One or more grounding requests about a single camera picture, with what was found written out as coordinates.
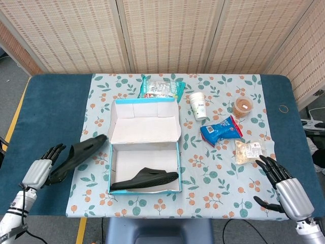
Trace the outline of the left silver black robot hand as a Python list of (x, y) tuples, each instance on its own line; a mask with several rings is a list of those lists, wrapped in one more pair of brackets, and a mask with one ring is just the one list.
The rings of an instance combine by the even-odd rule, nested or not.
[(21, 187), (24, 190), (30, 188), (35, 189), (36, 191), (39, 190), (45, 184), (52, 166), (65, 148), (66, 146), (62, 143), (58, 144), (51, 147), (38, 160), (35, 160), (22, 180)]

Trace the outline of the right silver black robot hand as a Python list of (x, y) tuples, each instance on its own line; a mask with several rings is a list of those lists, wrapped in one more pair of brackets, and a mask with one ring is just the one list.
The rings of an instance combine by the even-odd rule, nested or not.
[(261, 207), (286, 214), (289, 219), (298, 222), (312, 216), (314, 207), (297, 178), (292, 177), (286, 168), (271, 157), (260, 155), (255, 162), (266, 174), (279, 199), (278, 204), (273, 204), (254, 196)]

